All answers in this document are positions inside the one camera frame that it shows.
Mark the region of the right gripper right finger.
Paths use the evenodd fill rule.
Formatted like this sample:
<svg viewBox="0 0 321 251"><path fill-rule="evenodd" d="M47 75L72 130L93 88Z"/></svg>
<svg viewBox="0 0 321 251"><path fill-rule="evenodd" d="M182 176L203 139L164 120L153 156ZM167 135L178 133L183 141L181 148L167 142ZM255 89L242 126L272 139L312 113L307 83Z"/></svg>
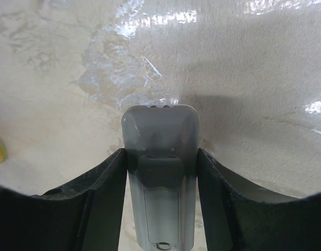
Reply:
<svg viewBox="0 0 321 251"><path fill-rule="evenodd" d="M202 149L198 187L208 250L321 250L321 192L271 191Z"/></svg>

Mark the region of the white grey remote control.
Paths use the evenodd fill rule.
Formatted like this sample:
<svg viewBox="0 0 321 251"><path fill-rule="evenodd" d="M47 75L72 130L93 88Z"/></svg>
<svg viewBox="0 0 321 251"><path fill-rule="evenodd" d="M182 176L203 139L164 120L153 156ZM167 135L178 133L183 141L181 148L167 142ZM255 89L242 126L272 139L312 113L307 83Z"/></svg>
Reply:
<svg viewBox="0 0 321 251"><path fill-rule="evenodd" d="M198 113L189 105L136 105L121 124L138 245L143 250L191 250Z"/></svg>

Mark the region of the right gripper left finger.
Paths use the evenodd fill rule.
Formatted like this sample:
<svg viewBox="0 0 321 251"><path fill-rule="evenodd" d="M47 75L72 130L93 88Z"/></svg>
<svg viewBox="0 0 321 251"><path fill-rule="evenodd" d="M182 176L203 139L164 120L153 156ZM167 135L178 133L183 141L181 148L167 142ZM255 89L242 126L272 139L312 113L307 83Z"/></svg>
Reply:
<svg viewBox="0 0 321 251"><path fill-rule="evenodd" d="M42 195L0 186L0 250L117 250L126 178L118 149Z"/></svg>

